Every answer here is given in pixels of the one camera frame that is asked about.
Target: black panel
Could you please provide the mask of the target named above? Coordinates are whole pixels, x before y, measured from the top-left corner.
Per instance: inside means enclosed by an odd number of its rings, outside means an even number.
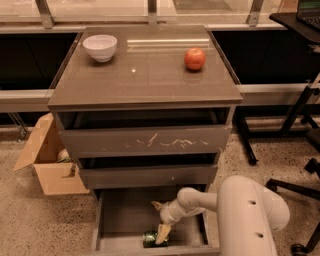
[[[242,84],[305,83],[320,72],[320,54],[287,30],[214,31]]]
[[[1,89],[49,88],[76,35],[0,35]]]

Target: gray cabinet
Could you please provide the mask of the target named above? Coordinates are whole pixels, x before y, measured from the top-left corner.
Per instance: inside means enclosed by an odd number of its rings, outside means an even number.
[[[119,41],[107,63],[94,62],[81,45],[101,33]],[[80,39],[49,108],[98,199],[97,254],[218,255],[204,216],[177,224],[168,248],[142,246],[142,234],[160,221],[152,200],[212,183],[242,99],[210,36],[202,26],[131,26],[88,28]],[[198,72],[183,64],[192,46],[207,56]]]

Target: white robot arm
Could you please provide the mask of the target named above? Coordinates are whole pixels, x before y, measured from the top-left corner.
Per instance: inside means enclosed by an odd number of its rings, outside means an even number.
[[[206,209],[217,212],[221,256],[276,256],[271,231],[282,230],[290,219],[289,208],[278,194],[243,176],[228,177],[217,194],[187,187],[175,200],[153,205],[163,223],[157,244],[181,218]]]

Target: cabinet top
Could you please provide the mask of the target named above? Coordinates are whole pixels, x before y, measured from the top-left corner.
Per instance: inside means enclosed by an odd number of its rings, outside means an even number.
[[[87,28],[49,101],[51,110],[235,104],[242,100],[210,32],[203,26]],[[97,34],[118,40],[112,59],[93,60],[82,42]],[[185,67],[191,47],[205,51],[200,71]]]

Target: box flap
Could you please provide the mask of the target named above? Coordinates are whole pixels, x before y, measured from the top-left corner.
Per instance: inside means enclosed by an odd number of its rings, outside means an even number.
[[[34,164],[45,195],[88,194],[76,167],[72,163]]]
[[[45,140],[53,123],[53,116],[51,113],[39,118],[30,134],[28,141],[26,142],[26,145],[19,155],[19,158],[13,169],[14,171],[17,171],[35,162],[43,141]]]

